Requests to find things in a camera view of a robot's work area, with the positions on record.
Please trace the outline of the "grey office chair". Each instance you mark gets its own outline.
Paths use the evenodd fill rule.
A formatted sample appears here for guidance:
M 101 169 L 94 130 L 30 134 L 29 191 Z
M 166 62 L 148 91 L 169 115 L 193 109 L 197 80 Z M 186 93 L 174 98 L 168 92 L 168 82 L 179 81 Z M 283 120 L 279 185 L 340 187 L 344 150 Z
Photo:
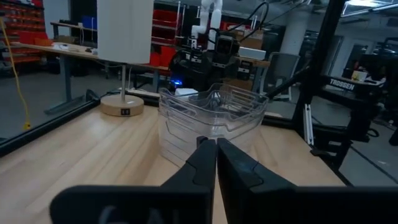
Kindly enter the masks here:
M 299 60 L 299 55 L 280 52 L 271 53 L 269 57 L 271 64 L 261 77 L 260 94 L 265 95 L 288 81 L 294 75 Z

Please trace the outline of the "brown cardboard box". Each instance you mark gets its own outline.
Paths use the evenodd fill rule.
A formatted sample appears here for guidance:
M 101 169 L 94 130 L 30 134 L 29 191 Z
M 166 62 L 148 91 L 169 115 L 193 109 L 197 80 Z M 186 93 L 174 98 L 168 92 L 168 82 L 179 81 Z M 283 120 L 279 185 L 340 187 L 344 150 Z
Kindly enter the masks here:
M 247 36 L 251 30 L 233 30 L 232 33 L 236 35 L 236 39 L 239 41 L 241 47 L 250 48 L 250 49 L 258 49 L 261 50 L 263 43 L 263 30 L 257 30 L 253 35 L 248 38 L 242 40 L 245 36 Z

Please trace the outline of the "small white box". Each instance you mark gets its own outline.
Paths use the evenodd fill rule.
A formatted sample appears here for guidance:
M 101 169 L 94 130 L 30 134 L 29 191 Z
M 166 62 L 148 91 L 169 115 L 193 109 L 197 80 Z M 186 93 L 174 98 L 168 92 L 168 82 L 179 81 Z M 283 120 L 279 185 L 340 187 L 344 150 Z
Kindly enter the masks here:
M 175 96 L 192 95 L 197 93 L 198 92 L 193 88 L 177 88 L 175 90 Z

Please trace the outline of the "table lamp white shade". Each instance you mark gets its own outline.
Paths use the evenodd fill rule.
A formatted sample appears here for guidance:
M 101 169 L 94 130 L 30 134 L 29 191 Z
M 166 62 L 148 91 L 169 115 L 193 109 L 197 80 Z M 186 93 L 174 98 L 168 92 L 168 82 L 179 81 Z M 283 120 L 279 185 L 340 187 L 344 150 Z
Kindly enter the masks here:
M 97 0 L 97 56 L 121 64 L 121 92 L 104 96 L 101 112 L 111 116 L 136 116 L 144 101 L 126 94 L 128 65 L 150 62 L 154 0 Z

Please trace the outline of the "wooden workbench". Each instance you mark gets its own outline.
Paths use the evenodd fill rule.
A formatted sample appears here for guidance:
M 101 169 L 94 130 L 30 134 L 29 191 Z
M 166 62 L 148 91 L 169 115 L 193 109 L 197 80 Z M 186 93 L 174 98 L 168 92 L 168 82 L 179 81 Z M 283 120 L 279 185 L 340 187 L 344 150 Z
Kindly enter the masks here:
M 86 52 L 87 47 L 81 45 L 73 45 L 73 44 L 65 44 L 61 42 L 55 42 L 51 46 L 40 46 L 40 45 L 30 45 L 30 44 L 22 44 L 20 42 L 12 42 L 12 45 L 18 47 L 25 47 L 29 49 L 40 50 L 43 52 L 51 52 L 60 55 L 59 63 L 60 63 L 60 76 L 64 82 L 64 100 L 53 107 L 50 107 L 44 110 L 44 113 L 47 115 L 60 113 L 67 108 L 71 108 L 73 105 L 77 103 L 81 103 L 85 100 L 85 96 L 81 95 L 77 98 L 72 97 L 72 89 L 71 89 L 71 80 L 70 80 L 70 59 L 72 57 L 79 57 L 94 60 L 95 62 L 99 61 L 97 55 L 93 53 Z

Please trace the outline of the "red stacked bins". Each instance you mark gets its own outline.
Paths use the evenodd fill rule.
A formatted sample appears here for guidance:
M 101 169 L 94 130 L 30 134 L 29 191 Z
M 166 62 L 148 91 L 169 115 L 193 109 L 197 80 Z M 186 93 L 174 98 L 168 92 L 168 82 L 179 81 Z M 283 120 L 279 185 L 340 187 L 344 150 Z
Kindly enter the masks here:
M 151 42 L 159 55 L 158 64 L 168 67 L 176 53 L 176 46 L 181 44 L 182 13 L 155 9 L 152 19 Z

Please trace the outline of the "silver aluminium strut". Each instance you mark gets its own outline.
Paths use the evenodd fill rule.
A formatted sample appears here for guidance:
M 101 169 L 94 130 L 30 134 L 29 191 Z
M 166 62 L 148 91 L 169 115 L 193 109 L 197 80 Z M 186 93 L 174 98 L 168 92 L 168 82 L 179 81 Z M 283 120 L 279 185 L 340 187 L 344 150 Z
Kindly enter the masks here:
M 304 125 L 304 137 L 308 145 L 314 145 L 313 136 L 313 124 L 312 124 L 312 112 L 309 104 L 304 104 L 303 109 L 303 125 Z

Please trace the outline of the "white round pillar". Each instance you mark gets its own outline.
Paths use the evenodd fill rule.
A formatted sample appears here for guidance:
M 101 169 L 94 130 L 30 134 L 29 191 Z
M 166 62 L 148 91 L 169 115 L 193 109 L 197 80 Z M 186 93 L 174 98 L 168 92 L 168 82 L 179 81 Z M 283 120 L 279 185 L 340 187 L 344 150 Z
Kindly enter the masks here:
M 287 17 L 286 29 L 280 52 L 298 55 L 305 37 L 310 13 L 292 11 Z

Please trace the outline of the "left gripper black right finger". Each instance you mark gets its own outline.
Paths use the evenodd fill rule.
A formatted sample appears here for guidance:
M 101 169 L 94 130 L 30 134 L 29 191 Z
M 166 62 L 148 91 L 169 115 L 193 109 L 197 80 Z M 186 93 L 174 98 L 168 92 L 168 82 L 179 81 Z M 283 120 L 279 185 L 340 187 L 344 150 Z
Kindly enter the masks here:
M 398 224 L 398 187 L 304 187 L 217 140 L 228 224 Z

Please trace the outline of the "blue storage bin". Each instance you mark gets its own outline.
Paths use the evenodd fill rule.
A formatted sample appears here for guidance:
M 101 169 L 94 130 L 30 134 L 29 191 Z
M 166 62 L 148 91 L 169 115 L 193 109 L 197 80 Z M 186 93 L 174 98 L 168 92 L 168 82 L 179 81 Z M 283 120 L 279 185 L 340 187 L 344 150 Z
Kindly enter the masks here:
M 81 22 L 84 28 L 97 29 L 97 17 L 82 16 Z

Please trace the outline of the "clear plastic basket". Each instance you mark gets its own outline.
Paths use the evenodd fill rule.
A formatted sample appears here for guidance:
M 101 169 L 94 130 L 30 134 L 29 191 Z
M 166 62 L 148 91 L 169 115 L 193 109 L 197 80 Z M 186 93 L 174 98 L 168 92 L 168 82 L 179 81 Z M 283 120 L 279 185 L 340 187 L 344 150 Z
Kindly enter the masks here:
M 178 96 L 163 93 L 159 114 L 165 136 L 177 147 L 195 143 L 199 136 L 246 143 L 261 124 L 266 104 L 266 98 L 238 91 Z
M 224 83 L 215 83 L 206 91 L 184 95 L 160 89 L 159 113 L 189 128 L 210 126 L 222 131 L 258 126 L 268 98 Z
M 162 155 L 181 167 L 197 148 L 197 138 L 225 138 L 244 152 L 250 151 L 259 132 L 258 118 L 232 121 L 227 114 L 159 108 L 159 144 Z

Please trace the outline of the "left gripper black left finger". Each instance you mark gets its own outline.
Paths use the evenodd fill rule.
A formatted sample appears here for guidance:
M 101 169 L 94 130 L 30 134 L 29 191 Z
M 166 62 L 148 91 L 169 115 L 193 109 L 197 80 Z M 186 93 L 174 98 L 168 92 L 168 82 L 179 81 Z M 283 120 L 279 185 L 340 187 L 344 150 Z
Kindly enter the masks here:
M 77 185 L 50 203 L 53 224 L 212 224 L 217 145 L 206 137 L 160 186 Z

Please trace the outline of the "red storage bin shelf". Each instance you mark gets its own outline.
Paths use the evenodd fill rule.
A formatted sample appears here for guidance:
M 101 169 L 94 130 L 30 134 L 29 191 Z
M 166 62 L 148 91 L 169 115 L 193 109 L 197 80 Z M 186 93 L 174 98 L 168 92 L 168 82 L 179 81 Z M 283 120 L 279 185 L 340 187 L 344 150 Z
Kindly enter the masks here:
M 43 0 L 0 0 L 0 67 L 10 67 L 10 54 L 14 63 L 39 62 L 44 58 L 41 50 L 18 47 L 13 42 L 35 44 L 36 38 L 46 39 Z

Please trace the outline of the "white flat box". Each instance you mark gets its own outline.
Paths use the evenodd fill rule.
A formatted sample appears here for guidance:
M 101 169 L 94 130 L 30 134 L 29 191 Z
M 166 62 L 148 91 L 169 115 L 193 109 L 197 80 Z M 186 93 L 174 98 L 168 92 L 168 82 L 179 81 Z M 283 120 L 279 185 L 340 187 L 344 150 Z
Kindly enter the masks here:
M 247 47 L 240 47 L 238 53 L 240 57 L 251 58 L 254 60 L 264 60 L 266 57 L 266 51 Z

